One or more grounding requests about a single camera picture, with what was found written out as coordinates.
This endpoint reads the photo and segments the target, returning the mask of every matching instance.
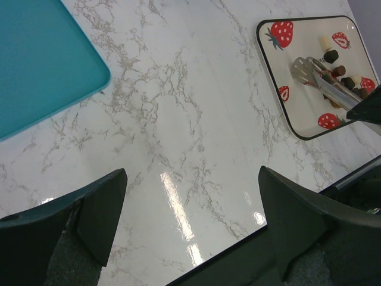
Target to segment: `tray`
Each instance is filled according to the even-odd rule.
[[[323,58],[318,41],[322,35],[329,37],[332,49],[339,54],[333,64]],[[352,121],[346,119],[343,108],[332,107],[319,90],[293,79],[289,67],[296,58],[314,57],[331,70],[343,65],[344,77],[359,74],[365,82],[378,85],[358,29],[347,16],[264,20],[257,27],[257,39],[286,121],[300,139],[316,138]]]
[[[2,0],[0,38],[0,140],[110,80],[109,69],[60,0]]]

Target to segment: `white marble table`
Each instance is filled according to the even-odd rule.
[[[113,79],[0,142],[0,217],[125,168],[100,285],[165,285],[264,226],[261,165],[319,191],[381,153],[362,123],[294,137],[252,40],[265,18],[351,16],[345,0],[64,3]]]

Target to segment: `white tray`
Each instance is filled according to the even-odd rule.
[[[333,35],[337,33],[343,33],[349,43],[336,43]],[[274,45],[269,34],[279,44]],[[333,64],[323,59],[324,52],[318,41],[322,35],[329,37],[332,49],[339,53]],[[287,123],[300,139],[316,138],[351,121],[346,119],[343,108],[332,107],[319,90],[292,78],[289,68],[296,58],[314,57],[331,70],[343,65],[346,68],[344,77],[359,74],[378,85],[358,29],[346,16],[264,20],[257,27],[257,39]]]

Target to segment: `strawberry print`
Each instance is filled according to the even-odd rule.
[[[332,39],[343,49],[349,49],[351,47],[348,38],[342,32],[333,34]]]
[[[322,116],[319,117],[317,124],[320,127],[326,128],[326,129],[332,129],[336,128],[341,124],[344,124],[345,121],[339,119],[336,115],[332,113],[324,113]]]
[[[293,23],[291,21],[275,22],[271,26],[271,30],[267,28],[269,41],[273,42],[274,48],[277,47],[281,50],[286,48],[292,41]]]
[[[281,88],[279,88],[279,94],[280,94],[280,97],[281,99],[286,102],[288,100],[288,98],[290,97],[290,89],[288,86],[282,86]]]
[[[366,77],[361,78],[360,86],[361,88],[365,88],[368,94],[370,94],[376,88],[374,82],[371,79],[367,79]]]

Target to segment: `teal tray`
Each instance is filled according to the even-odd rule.
[[[0,140],[106,87],[110,71],[60,0],[0,2]]]

